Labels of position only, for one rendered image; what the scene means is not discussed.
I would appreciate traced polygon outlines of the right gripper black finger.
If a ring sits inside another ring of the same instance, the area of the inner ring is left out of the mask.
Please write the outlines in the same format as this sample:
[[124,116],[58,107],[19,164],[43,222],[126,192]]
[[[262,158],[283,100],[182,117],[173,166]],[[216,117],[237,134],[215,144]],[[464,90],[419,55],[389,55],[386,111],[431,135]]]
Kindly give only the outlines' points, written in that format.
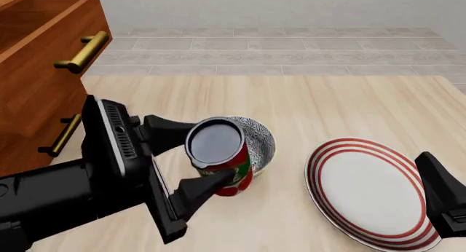
[[415,159],[427,203],[429,217],[446,214],[452,218],[466,218],[466,185],[428,151]]

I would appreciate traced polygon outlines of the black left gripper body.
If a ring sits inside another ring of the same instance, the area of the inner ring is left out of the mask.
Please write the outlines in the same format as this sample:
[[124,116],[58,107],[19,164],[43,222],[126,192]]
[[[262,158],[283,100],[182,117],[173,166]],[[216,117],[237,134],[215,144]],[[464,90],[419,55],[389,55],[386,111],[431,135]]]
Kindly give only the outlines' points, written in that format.
[[143,120],[138,116],[131,117],[131,125],[137,133],[144,153],[150,157],[148,181],[145,184],[145,204],[154,219],[162,241],[165,244],[181,238],[186,233],[187,225],[183,219],[176,218],[175,212],[169,201],[169,191],[162,177],[148,144],[143,142]]

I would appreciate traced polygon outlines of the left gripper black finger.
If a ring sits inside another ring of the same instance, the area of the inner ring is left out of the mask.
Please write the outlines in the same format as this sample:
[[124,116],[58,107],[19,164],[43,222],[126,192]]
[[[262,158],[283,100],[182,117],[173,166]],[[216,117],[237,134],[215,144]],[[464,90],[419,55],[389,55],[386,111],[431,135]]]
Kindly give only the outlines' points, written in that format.
[[184,145],[189,131],[195,125],[148,115],[143,118],[143,142],[148,144],[154,156],[158,156]]
[[234,179],[233,169],[220,170],[213,175],[181,179],[178,188],[169,196],[176,218],[189,219],[218,190]]

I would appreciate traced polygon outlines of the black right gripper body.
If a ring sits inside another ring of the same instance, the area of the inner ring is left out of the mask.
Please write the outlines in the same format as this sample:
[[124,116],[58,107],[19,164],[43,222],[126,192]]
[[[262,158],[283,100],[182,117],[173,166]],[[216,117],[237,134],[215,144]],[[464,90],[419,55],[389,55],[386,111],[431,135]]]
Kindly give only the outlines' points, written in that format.
[[427,217],[441,238],[466,237],[466,208],[428,211]]

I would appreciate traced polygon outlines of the red and green tin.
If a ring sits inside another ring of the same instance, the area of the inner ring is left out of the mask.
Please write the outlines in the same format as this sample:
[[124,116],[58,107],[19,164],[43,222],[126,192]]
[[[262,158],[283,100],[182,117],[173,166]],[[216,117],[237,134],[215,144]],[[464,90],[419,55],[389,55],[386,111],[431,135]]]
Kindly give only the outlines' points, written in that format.
[[216,192],[219,196],[233,197],[253,180],[245,134],[233,120],[212,117],[198,122],[186,137],[185,152],[202,177],[234,170],[234,178]]

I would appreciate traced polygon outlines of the closed wooden drawer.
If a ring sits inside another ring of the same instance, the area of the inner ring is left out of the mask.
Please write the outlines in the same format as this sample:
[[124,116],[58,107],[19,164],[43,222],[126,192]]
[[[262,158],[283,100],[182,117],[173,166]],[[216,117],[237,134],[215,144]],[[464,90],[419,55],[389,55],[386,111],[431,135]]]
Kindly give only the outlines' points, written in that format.
[[0,125],[0,176],[48,166],[52,157],[38,149],[56,142],[66,126],[61,119],[79,114],[86,96],[79,79],[30,96],[12,126]]

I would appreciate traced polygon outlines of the white plate with red rings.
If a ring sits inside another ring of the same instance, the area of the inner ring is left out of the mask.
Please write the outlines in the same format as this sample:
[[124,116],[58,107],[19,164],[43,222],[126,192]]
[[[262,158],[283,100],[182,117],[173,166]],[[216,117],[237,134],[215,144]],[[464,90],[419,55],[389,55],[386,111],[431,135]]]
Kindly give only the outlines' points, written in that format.
[[384,252],[425,252],[442,240],[427,217],[414,161],[364,138],[318,144],[304,170],[309,195],[325,218],[357,242]]

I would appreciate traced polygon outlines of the black and white patterned bowl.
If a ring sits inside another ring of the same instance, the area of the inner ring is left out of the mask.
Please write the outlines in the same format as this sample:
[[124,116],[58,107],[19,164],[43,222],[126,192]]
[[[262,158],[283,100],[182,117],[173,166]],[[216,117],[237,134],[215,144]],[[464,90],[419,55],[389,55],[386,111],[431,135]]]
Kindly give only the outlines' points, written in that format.
[[227,116],[236,122],[245,135],[253,178],[259,177],[273,160],[276,151],[275,139],[265,125],[257,120],[242,116]]

